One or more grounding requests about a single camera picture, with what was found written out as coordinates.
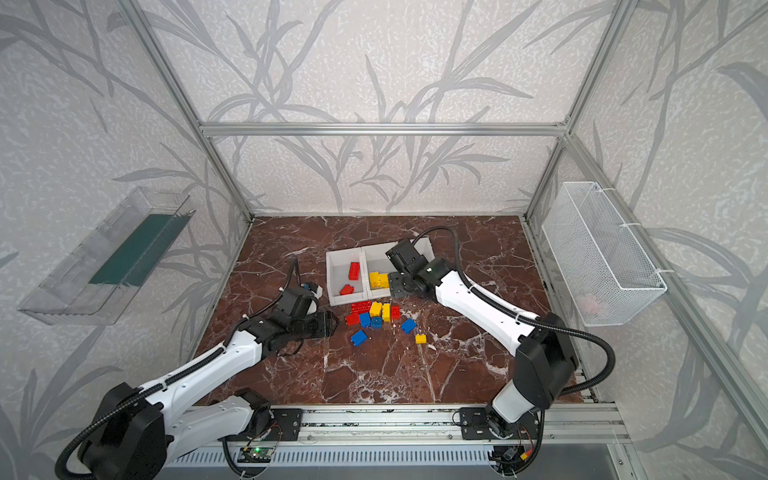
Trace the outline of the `red long lego brick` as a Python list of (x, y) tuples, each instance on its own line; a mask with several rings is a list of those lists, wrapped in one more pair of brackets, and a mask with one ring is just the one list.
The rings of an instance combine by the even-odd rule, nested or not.
[(351, 262), (349, 266), (348, 279), (351, 281), (358, 281), (360, 278), (360, 263)]

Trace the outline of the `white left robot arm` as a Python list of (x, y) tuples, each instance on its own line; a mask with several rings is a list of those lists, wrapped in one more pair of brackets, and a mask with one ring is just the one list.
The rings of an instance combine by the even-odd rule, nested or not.
[[(269, 435), (271, 404), (251, 389), (203, 408), (197, 401), (288, 344), (333, 335), (338, 320), (320, 305), (323, 289), (304, 282), (293, 261), (277, 298), (245, 315), (225, 339), (139, 387), (121, 383), (102, 399), (92, 422), (59, 454), (59, 479), (153, 479), (176, 458), (214, 440)], [(68, 467), (77, 457), (85, 472)]]

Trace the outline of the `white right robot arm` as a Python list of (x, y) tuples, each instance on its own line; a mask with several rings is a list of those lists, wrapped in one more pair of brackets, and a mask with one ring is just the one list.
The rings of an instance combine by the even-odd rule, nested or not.
[[(453, 261), (429, 260), (417, 250), (417, 242), (436, 230), (451, 234)], [(454, 228), (432, 227), (415, 238), (404, 238), (386, 251), (386, 257), (396, 270), (390, 280), (392, 286), (402, 283), (406, 294), (460, 313), (515, 358), (512, 380), (486, 406), (486, 421), (494, 436), (511, 436), (525, 415), (543, 412), (562, 396), (590, 389), (614, 371), (616, 354), (603, 338), (567, 327), (552, 312), (541, 316), (517, 307), (471, 280), (461, 267), (460, 242)], [(579, 366), (575, 339), (600, 347), (606, 361), (593, 377), (569, 385)]]

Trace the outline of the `white right plastic bin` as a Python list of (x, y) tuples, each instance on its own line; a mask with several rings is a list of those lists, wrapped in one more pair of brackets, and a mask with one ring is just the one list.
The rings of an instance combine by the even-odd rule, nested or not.
[(433, 246), (431, 243), (431, 240), (428, 236), (425, 236), (421, 239), (419, 239), (415, 245), (414, 248), (425, 257), (425, 259), (430, 262), (435, 258)]

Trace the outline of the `white plastic bin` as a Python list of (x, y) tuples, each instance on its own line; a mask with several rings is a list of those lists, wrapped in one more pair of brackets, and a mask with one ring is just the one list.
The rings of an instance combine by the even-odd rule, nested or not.
[(425, 259), (430, 262), (435, 258), (433, 246), (431, 243), (431, 240), (428, 236), (425, 236), (421, 239), (419, 239), (415, 245), (414, 248), (425, 257)]
[(386, 252), (396, 245), (395, 242), (381, 243), (362, 247), (362, 257), (366, 267), (366, 280), (364, 286), (370, 299), (389, 297), (391, 295), (390, 285), (388, 289), (372, 289), (369, 283), (370, 272), (396, 273), (397, 270), (392, 265), (386, 255)]
[(359, 273), (357, 280), (349, 277), (353, 263), (362, 266), (361, 254), (360, 248), (326, 253), (327, 293), (331, 306), (346, 305), (367, 299), (362, 281), (363, 273)]

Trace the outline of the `white middle plastic bin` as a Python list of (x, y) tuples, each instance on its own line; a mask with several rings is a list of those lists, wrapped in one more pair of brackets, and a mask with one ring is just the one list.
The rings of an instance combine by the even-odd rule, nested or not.
[(386, 255), (386, 252), (396, 245), (395, 242), (381, 243), (362, 247), (362, 257), (366, 267), (366, 280), (364, 286), (370, 299), (389, 297), (391, 295), (390, 285), (388, 289), (372, 289), (369, 283), (370, 272), (396, 273), (397, 270), (392, 265)]

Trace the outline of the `blue lego brick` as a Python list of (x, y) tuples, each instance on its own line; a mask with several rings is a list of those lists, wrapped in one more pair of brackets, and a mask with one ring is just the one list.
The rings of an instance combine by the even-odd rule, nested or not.
[(416, 328), (417, 323), (411, 318), (405, 320), (401, 325), (401, 330), (406, 334), (413, 332)]

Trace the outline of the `white left plastic bin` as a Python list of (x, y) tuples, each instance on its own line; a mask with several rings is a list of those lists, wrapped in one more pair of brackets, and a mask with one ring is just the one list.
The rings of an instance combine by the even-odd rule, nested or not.
[(362, 266), (361, 254), (360, 248), (326, 253), (327, 293), (331, 306), (346, 305), (367, 299), (362, 281), (363, 273), (359, 273), (357, 280), (349, 277), (353, 263)]

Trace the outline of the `green circuit board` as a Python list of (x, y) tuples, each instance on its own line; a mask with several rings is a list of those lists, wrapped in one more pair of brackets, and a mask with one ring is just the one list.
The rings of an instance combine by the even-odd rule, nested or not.
[(239, 464), (268, 464), (276, 452), (274, 446), (245, 446), (239, 449)]

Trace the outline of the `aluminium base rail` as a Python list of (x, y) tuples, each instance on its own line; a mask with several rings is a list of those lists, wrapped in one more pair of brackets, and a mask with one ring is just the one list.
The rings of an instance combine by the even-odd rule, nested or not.
[[(300, 405), (302, 417), (273, 431), (279, 446), (459, 445), (460, 404)], [(556, 403), (547, 410), (545, 444), (626, 444), (631, 441), (616, 405)]]

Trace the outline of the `clear wall shelf tray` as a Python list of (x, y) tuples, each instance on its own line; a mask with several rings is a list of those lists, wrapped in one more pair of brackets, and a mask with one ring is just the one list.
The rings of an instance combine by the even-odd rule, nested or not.
[(47, 325), (116, 323), (195, 213), (188, 194), (134, 188), (18, 310)]

